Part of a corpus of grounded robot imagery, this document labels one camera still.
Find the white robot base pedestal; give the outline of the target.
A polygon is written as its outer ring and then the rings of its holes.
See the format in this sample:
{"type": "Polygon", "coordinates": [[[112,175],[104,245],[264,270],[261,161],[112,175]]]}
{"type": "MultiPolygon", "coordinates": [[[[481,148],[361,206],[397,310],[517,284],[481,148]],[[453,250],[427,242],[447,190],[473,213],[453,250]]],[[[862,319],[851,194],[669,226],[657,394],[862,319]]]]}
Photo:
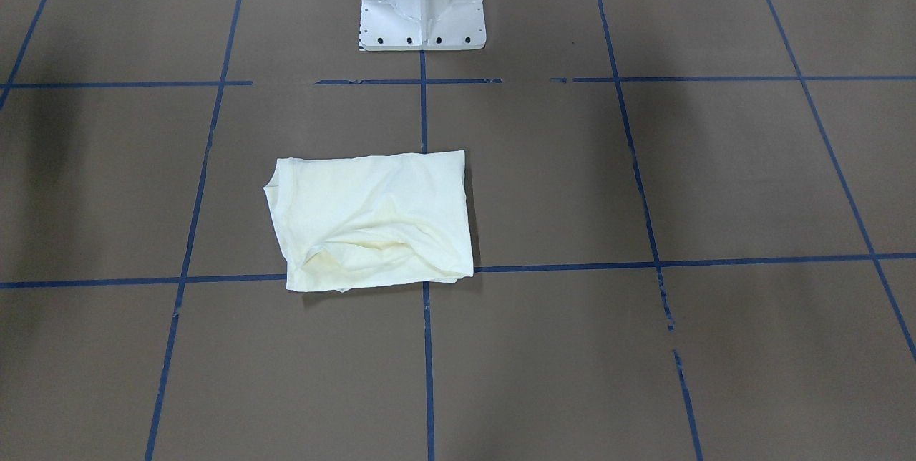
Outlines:
{"type": "Polygon", "coordinates": [[[484,0],[361,0],[360,50],[472,51],[486,43],[484,0]]]}

